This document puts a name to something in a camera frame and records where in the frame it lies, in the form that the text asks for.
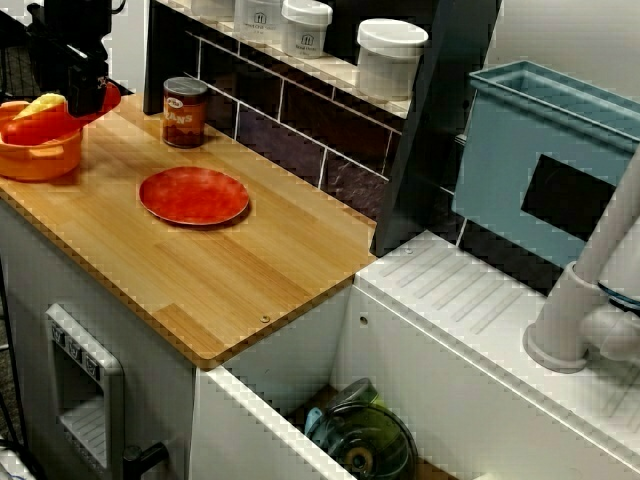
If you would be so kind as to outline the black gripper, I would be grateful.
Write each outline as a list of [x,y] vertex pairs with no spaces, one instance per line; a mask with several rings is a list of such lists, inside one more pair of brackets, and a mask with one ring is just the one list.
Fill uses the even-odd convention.
[[72,42],[47,29],[29,28],[29,55],[45,69],[68,69],[67,110],[73,117],[94,114],[102,107],[108,80],[107,54],[99,42]]

